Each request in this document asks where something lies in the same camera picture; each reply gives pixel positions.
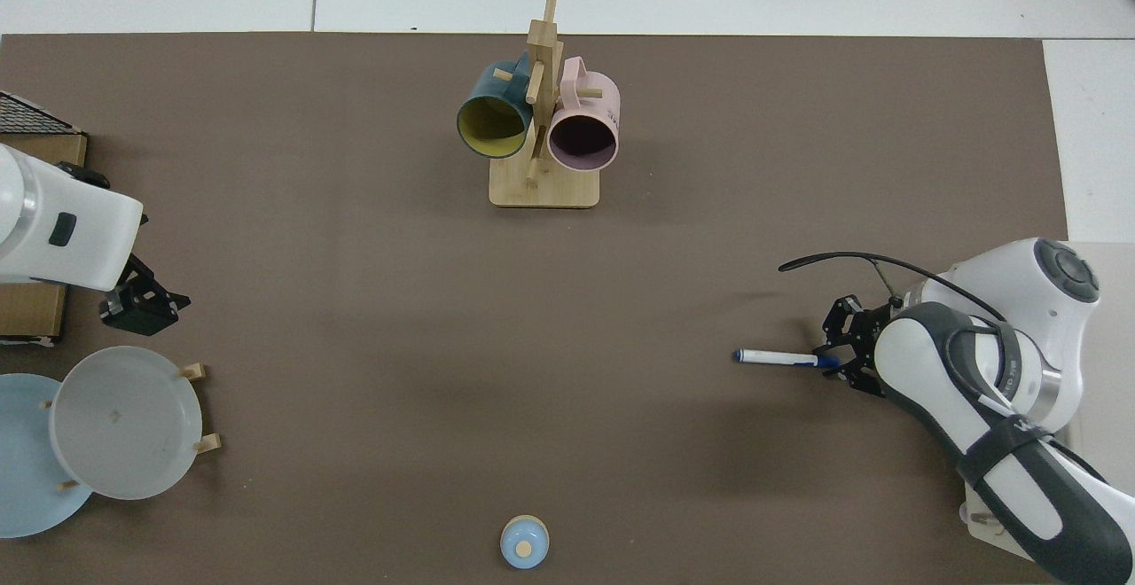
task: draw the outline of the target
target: mug handle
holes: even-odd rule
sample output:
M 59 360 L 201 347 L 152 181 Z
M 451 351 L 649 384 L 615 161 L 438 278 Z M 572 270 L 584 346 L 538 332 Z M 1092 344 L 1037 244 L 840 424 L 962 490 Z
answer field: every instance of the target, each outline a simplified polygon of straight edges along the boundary
M 564 60 L 564 75 L 560 78 L 560 97 L 564 101 L 564 108 L 580 108 L 575 84 L 585 75 L 587 67 L 583 67 L 583 58 L 575 56 Z

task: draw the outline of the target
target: black strap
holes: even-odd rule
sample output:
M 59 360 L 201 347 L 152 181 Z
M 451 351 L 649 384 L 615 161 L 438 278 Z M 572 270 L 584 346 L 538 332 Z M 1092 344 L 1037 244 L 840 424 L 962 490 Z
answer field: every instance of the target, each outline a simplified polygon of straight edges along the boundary
M 1052 433 L 1026 419 L 1025 416 L 1006 417 L 966 450 L 966 454 L 958 461 L 958 474 L 969 485 L 976 485 L 993 469 L 993 466 L 1014 450 L 1050 434 Z

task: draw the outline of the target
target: mug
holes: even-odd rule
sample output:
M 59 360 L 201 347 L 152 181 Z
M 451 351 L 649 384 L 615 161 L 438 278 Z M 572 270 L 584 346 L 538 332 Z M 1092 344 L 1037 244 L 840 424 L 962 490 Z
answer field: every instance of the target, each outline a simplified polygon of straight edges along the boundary
M 481 72 L 457 110 L 457 133 L 469 148 L 499 158 L 524 145 L 532 122 L 532 105 L 524 101 L 531 73 L 527 51 L 516 61 L 497 61 Z
M 602 73 L 588 72 L 577 56 L 564 60 L 560 101 L 548 125 L 552 157 L 572 170 L 611 164 L 619 153 L 619 86 Z

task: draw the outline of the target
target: dark green mug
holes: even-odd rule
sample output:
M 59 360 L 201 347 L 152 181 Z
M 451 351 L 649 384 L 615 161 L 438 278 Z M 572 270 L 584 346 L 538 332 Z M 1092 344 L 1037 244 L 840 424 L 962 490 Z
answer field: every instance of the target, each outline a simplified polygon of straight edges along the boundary
M 501 69 L 512 80 L 497 77 Z M 531 77 L 528 52 L 516 61 L 490 64 L 457 110 L 457 133 L 465 144 L 485 157 L 508 157 L 524 145 L 532 105 L 524 101 Z

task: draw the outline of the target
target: light blue plate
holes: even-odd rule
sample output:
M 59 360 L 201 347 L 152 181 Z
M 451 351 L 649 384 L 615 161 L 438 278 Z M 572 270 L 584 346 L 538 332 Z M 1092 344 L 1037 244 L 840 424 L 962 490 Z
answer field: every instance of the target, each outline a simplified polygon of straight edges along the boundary
M 48 423 L 59 382 L 39 375 L 0 375 L 0 538 L 30 536 L 67 520 L 91 495 L 76 485 L 51 449 Z

